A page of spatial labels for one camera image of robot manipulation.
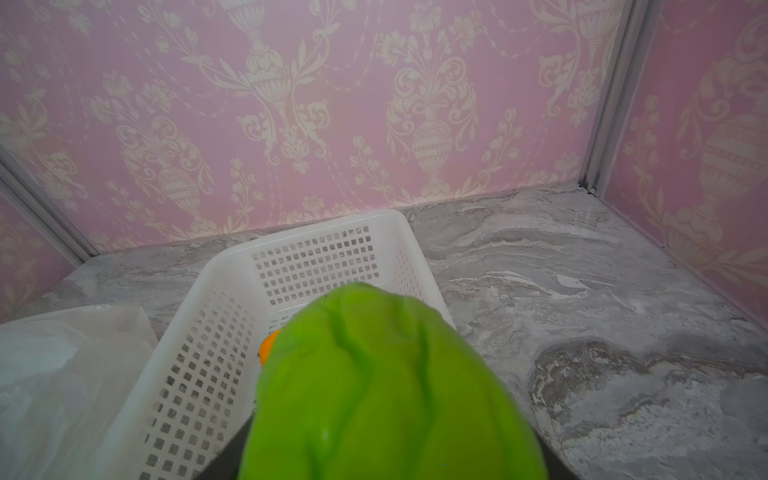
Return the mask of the white plastic bag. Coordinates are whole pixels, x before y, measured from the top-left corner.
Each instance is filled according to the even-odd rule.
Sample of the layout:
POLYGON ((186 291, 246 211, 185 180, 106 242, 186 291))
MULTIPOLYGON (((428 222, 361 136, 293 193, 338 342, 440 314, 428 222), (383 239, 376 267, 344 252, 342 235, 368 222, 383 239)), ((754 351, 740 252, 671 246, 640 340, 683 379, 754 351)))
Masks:
POLYGON ((2 478, 102 478, 104 441, 157 343, 145 311, 132 306, 3 324, 2 478))

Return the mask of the green fruit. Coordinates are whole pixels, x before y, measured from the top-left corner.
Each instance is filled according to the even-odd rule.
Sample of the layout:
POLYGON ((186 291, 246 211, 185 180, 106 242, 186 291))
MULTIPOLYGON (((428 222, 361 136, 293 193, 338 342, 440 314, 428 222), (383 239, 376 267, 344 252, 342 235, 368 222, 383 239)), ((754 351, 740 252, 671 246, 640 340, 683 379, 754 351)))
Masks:
POLYGON ((426 303, 352 283, 279 330, 240 478, 547 477, 504 384, 426 303))

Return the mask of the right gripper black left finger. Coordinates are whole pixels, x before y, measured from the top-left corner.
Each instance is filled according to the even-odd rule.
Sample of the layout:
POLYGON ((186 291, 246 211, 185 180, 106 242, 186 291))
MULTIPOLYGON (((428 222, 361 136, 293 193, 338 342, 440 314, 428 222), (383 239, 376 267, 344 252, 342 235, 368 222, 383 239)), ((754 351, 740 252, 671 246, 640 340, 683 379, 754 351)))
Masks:
POLYGON ((236 480, 254 416, 238 430, 231 441, 196 477, 196 480, 236 480))

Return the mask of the white plastic mesh basket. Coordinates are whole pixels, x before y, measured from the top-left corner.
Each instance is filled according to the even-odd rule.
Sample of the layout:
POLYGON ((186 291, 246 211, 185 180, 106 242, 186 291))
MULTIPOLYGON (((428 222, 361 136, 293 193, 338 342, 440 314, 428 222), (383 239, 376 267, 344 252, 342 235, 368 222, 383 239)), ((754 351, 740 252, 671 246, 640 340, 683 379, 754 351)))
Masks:
POLYGON ((447 309, 405 216, 395 210, 269 234, 214 256, 84 477, 197 477, 245 432, 256 407, 262 342, 308 303, 351 282, 447 309))

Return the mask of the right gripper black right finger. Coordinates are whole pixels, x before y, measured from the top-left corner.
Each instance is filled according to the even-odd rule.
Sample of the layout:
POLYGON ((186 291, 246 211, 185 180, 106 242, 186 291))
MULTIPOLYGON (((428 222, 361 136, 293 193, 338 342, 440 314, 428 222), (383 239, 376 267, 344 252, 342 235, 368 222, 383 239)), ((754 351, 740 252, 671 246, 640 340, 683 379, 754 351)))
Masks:
POLYGON ((579 480, 579 477, 546 443, 541 443, 540 448, 550 480, 579 480))

